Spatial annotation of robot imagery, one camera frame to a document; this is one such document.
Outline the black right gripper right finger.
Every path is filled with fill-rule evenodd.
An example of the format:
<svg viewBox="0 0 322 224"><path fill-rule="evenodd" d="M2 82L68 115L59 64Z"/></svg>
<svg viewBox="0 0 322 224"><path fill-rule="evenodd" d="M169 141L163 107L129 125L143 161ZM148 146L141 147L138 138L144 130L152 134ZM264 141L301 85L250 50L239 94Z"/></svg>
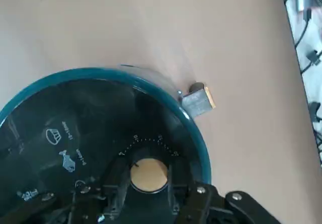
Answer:
<svg viewBox="0 0 322 224"><path fill-rule="evenodd" d="M221 196L215 186L195 180L184 158L170 163L168 201L174 223L279 223L246 192Z"/></svg>

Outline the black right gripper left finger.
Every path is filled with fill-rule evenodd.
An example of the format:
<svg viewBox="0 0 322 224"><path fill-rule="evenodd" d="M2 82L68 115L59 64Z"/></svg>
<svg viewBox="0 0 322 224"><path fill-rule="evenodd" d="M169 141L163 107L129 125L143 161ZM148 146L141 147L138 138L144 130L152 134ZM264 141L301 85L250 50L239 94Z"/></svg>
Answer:
<svg viewBox="0 0 322 224"><path fill-rule="evenodd" d="M39 212L35 223L102 223L117 219L130 185L130 166L125 157L114 158L102 176L77 187Z"/></svg>

